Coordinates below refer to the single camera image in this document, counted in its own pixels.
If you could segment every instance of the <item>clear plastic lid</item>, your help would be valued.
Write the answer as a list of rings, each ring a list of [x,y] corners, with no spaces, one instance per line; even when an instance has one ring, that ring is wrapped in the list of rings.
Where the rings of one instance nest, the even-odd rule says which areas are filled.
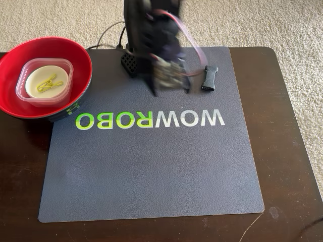
[[[28,76],[34,72],[36,69],[44,66],[58,66],[64,69],[66,73],[68,74],[67,83],[65,85],[64,91],[59,94],[58,96],[55,96],[53,98],[34,98],[30,97],[25,88],[26,80]],[[16,86],[16,94],[18,98],[20,98],[22,101],[29,102],[35,106],[57,106],[64,105],[63,103],[68,102],[70,98],[70,94],[72,91],[72,85],[73,85],[73,66],[72,64],[66,60],[61,58],[36,58],[32,59],[29,62],[27,62],[20,73],[18,83]]]

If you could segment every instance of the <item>beige carpet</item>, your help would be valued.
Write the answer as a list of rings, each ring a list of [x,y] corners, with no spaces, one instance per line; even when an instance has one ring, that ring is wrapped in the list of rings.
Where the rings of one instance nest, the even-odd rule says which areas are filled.
[[[122,19],[122,0],[0,0],[0,51],[46,35],[89,47]],[[202,46],[275,50],[322,192],[323,1],[185,0],[182,20]],[[114,27],[103,42],[116,45],[122,27]]]

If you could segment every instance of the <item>black cable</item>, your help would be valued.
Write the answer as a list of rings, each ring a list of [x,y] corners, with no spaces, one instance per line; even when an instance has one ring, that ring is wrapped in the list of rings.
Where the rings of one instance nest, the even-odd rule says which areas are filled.
[[[125,30],[126,30],[126,26],[123,27],[123,29],[122,29],[120,39],[119,39],[119,44],[117,45],[117,48],[123,48],[123,46],[121,45],[121,40],[122,40],[122,36],[123,36],[123,33],[125,32]]]
[[[114,24],[112,24],[112,25],[110,25],[109,27],[107,27],[107,29],[101,34],[101,36],[100,36],[100,38],[99,38],[99,41],[97,42],[97,45],[99,45],[100,44],[100,41],[101,41],[101,39],[102,39],[102,37],[104,36],[104,34],[109,30],[109,29],[111,29],[113,26],[115,26],[115,25],[117,25],[117,24],[119,24],[119,23],[124,23],[125,21],[119,21],[119,22],[116,22],[116,23],[114,23]]]
[[[102,45],[102,44],[94,45],[94,46],[88,47],[87,49],[93,49],[93,48],[99,47],[99,46],[101,46],[101,45]]]
[[[292,241],[298,241],[300,237],[303,236],[303,234],[311,227],[317,225],[318,223],[323,222],[323,217],[319,218],[313,222],[310,222],[309,224],[305,225],[304,228],[298,233],[296,238],[294,238]]]

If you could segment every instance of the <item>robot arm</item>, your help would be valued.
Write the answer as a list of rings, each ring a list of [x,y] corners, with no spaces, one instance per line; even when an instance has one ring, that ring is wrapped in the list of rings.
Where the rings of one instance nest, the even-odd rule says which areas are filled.
[[[190,88],[185,55],[176,38],[180,0],[125,0],[127,53],[121,63],[131,77],[143,78],[155,95],[156,86]]]

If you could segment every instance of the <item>round white lid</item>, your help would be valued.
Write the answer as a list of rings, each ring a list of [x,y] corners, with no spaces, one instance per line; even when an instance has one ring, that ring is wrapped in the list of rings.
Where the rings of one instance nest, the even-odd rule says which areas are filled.
[[[56,75],[52,82],[58,83],[63,82],[60,86],[54,86],[52,88],[46,88],[43,92],[39,92],[37,86],[49,80],[51,76]],[[68,74],[66,71],[58,66],[44,66],[34,70],[26,80],[25,88],[26,92],[30,97],[33,98],[53,98],[62,94],[66,88]]]

